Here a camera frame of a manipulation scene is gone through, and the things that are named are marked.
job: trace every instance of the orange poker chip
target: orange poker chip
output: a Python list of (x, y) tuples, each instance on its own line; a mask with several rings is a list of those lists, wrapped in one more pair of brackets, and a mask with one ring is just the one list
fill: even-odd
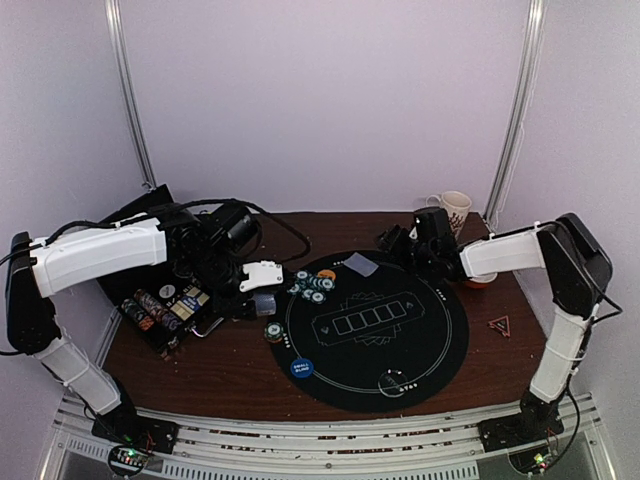
[(333, 270), (320, 270), (316, 275), (318, 278), (330, 278), (334, 282), (336, 281), (336, 274)]

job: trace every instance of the brown tabletop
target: brown tabletop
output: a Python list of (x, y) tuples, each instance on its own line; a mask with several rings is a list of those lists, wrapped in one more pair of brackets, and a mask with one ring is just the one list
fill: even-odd
[[(309, 236), (312, 253), (289, 269), (346, 250), (375, 249), (376, 235), (408, 213), (291, 213), (282, 218)], [(257, 256), (284, 258), (300, 247), (298, 240), (268, 220)], [(460, 241), (487, 233), (471, 214)], [(484, 290), (454, 289), (470, 326), (469, 351), (454, 380), (440, 393), (414, 407), (389, 414), (352, 413), (325, 405), (291, 384), (264, 340), (264, 321), (225, 322), (207, 339), (186, 339), (169, 360), (161, 359), (122, 322), (105, 363), (121, 380), (134, 403), (173, 413), (248, 420), (338, 421), (450, 412), (517, 400), (529, 384), (545, 337), (511, 273), (500, 274)], [(487, 322), (508, 315), (511, 338)]]

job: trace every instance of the mug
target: mug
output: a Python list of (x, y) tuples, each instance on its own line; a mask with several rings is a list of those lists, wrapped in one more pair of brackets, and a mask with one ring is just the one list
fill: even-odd
[(460, 236), (464, 222), (471, 209), (471, 199), (462, 192), (450, 191), (441, 195), (431, 195), (427, 198), (428, 207), (440, 207), (447, 211), (451, 231), (456, 237)]

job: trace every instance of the round black mat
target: round black mat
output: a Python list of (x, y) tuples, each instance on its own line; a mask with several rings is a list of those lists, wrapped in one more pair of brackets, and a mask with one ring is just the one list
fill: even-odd
[[(324, 303), (278, 295), (278, 313), (270, 321), (284, 327), (284, 338), (272, 344), (273, 354), (294, 384), (329, 405), (357, 412), (416, 405), (462, 366), (469, 343), (464, 309), (444, 282), (410, 275), (380, 252), (359, 252), (379, 265), (363, 277), (341, 264), (353, 253), (304, 268), (335, 272), (335, 289)], [(313, 365), (306, 378), (298, 377), (310, 365), (300, 359)]]

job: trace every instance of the triangular object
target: triangular object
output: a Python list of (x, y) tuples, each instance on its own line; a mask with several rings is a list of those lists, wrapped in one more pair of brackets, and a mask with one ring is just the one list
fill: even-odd
[(511, 338), (511, 327), (509, 326), (509, 317), (504, 316), (491, 320), (489, 322), (489, 328), (493, 328), (502, 334), (505, 338)]

